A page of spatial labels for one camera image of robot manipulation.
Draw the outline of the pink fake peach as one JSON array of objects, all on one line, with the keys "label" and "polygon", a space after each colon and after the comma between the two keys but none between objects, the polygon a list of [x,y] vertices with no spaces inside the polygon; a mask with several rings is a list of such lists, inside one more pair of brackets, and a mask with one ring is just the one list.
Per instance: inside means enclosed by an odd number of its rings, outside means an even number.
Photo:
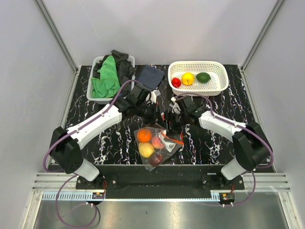
[{"label": "pink fake peach", "polygon": [[155,149],[163,149],[165,147],[164,143],[158,136],[154,136],[151,140],[151,144]]}]

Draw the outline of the clear zip top bag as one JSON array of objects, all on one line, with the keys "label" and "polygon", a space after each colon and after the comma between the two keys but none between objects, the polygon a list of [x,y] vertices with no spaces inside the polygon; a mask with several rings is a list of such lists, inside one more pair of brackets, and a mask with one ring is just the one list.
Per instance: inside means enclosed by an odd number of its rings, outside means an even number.
[{"label": "clear zip top bag", "polygon": [[170,129],[163,117],[142,118],[142,127],[134,131],[144,168],[151,172],[183,147],[182,129]]}]

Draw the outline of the dark green fake vegetable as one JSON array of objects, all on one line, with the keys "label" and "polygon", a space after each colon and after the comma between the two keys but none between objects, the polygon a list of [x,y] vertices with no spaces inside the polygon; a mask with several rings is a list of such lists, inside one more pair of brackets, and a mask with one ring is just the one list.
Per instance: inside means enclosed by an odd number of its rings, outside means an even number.
[{"label": "dark green fake vegetable", "polygon": [[196,79],[200,83],[208,83],[211,79],[210,75],[206,72],[198,73]]}]

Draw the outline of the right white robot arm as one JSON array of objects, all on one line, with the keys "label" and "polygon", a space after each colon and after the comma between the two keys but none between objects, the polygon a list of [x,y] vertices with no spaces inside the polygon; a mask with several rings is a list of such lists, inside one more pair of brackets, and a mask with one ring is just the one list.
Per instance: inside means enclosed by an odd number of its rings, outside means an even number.
[{"label": "right white robot arm", "polygon": [[212,105],[209,109],[197,106],[186,94],[172,97],[171,102],[172,109],[165,115],[167,129],[179,132],[183,125],[190,124],[215,132],[233,143],[235,157],[216,177],[218,187],[227,189],[237,176],[263,168],[260,164],[267,158],[271,161],[266,167],[272,166],[273,150],[258,123],[246,124],[225,118],[215,113]]}]

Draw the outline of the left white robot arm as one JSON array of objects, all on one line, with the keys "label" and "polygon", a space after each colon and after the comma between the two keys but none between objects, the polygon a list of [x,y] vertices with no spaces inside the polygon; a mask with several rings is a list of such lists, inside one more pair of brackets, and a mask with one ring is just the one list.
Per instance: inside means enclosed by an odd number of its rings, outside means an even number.
[{"label": "left white robot arm", "polygon": [[141,84],[135,85],[126,96],[116,94],[109,104],[85,121],[68,129],[56,128],[47,155],[66,174],[81,176],[91,188],[99,188],[103,177],[98,168],[83,157],[82,149],[101,132],[128,117],[138,116],[148,126],[165,128],[157,104],[160,94],[159,90],[150,91]]}]

